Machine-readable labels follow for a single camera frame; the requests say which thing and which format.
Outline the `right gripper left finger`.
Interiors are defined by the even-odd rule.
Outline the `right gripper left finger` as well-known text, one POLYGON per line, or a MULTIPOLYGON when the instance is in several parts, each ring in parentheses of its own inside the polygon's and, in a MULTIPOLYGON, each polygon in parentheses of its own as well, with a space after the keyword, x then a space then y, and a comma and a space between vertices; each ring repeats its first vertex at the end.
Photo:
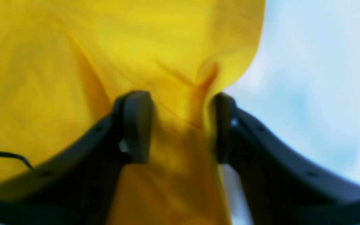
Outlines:
POLYGON ((0 183, 0 224, 104 225, 123 167, 148 163, 153 107, 147 91, 121 95, 67 149, 0 183))

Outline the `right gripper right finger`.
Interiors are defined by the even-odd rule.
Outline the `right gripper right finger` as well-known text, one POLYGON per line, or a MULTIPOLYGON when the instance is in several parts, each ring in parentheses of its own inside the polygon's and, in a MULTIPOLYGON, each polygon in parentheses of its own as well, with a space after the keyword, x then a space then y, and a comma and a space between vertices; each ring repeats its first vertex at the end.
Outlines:
POLYGON ((306 159, 217 94, 217 161, 239 175, 255 225, 360 225, 360 185, 306 159))

